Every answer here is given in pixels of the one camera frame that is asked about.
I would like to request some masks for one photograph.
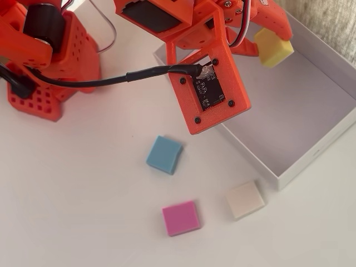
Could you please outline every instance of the pink foam square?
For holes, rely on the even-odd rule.
[[[162,212],[169,236],[180,235],[201,227],[193,201],[164,207]]]

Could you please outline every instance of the foam cube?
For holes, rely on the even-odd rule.
[[[180,235],[201,228],[193,201],[164,207],[162,213],[169,236]]]
[[[283,41],[275,32],[263,28],[255,34],[261,63],[269,68],[290,56],[294,50],[289,41]]]
[[[158,136],[146,162],[151,167],[172,175],[176,169],[182,148],[181,143]]]
[[[265,206],[254,181],[247,182],[226,194],[235,220],[251,214]]]

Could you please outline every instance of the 3d-printed orange part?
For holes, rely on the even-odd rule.
[[[196,0],[195,5],[206,0]],[[214,1],[224,11],[225,24],[230,27],[240,27],[242,20],[242,0],[219,0]],[[200,17],[194,13],[193,20]],[[250,19],[258,25],[274,31],[281,39],[290,40],[292,32],[285,11],[272,0],[251,0]],[[215,39],[214,30],[202,24],[183,39],[177,42],[177,46],[182,49],[201,49],[210,44]]]
[[[217,4],[224,10],[226,25],[240,27],[242,19],[242,0],[219,0]],[[273,0],[251,0],[250,20],[275,32],[281,39],[288,41],[292,32],[285,11]]]
[[[2,15],[2,12],[6,11],[16,3],[15,0],[0,0],[0,16]]]
[[[209,56],[211,59],[217,59],[219,63],[214,66],[214,69],[226,98],[224,102],[203,111],[197,99],[191,77],[185,76],[187,82],[182,85],[180,83],[182,75],[169,74],[188,129],[191,134],[198,134],[203,130],[248,110],[250,108],[250,101],[231,55],[230,48],[226,42],[222,9],[216,5],[214,1],[205,0],[196,5],[194,14],[197,14],[197,16],[196,19],[193,20],[193,25],[188,30],[174,36],[174,38],[167,43],[167,64],[176,63],[177,42],[191,32],[194,32],[196,28],[201,27],[201,25],[213,16],[215,23],[215,40],[180,63],[195,63],[205,56]],[[234,101],[234,105],[229,106],[228,102],[231,100]],[[195,122],[195,118],[197,117],[200,118],[200,123]]]
[[[71,81],[99,80],[101,74],[97,44],[73,12],[66,11],[63,17],[66,28],[61,50],[53,54],[51,65],[43,70],[43,75]],[[80,91],[90,93],[94,89],[80,88]]]
[[[26,75],[26,72],[17,67],[13,62],[7,63],[7,67],[18,75]],[[52,94],[53,86],[37,80],[38,84],[34,94],[28,99],[21,99],[11,91],[11,85],[7,83],[7,98],[9,103],[19,111],[57,121],[62,116],[61,105]]]
[[[20,64],[46,68],[52,57],[52,47],[21,32],[26,9],[15,4],[0,16],[0,55]]]
[[[50,65],[42,70],[42,74],[64,81],[100,80],[100,59],[96,42],[87,34],[73,12],[66,11],[63,16],[66,20],[66,27],[61,50],[59,53],[53,54]],[[72,88],[58,87],[42,82],[25,68],[22,61],[11,61],[8,63],[8,67],[18,75],[27,75],[38,84],[35,93],[26,100],[13,94],[11,85],[7,85],[8,100],[19,111],[56,121],[62,116],[61,102],[77,92]],[[79,90],[90,93],[94,89],[90,87]]]
[[[62,0],[18,0],[18,2],[25,6],[30,6],[32,4],[51,4],[59,10],[62,7]]]
[[[231,28],[226,27],[226,36],[229,43],[232,43],[238,34],[234,32]],[[258,57],[258,48],[255,43],[252,43],[247,38],[244,38],[241,44],[237,47],[230,47],[230,51],[235,55]]]
[[[163,41],[165,37],[174,34],[176,32],[182,31],[183,29],[191,26],[194,0],[146,0],[156,5],[163,11],[167,12],[168,14],[172,15],[173,17],[175,17],[181,22],[178,26],[169,29],[165,32],[159,32],[159,33],[154,32],[143,25],[140,25],[138,22],[134,21],[133,19],[131,19],[130,17],[122,13],[122,10],[128,4],[137,1],[139,0],[114,0],[116,5],[116,14],[132,22],[133,24],[141,27],[142,29],[148,31],[150,34],[158,37]]]

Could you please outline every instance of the gray fabric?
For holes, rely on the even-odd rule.
[[[275,0],[356,65],[356,0]]]

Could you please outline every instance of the circuit board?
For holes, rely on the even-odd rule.
[[[193,78],[193,85],[203,111],[225,100],[213,66],[204,66],[201,75]]]

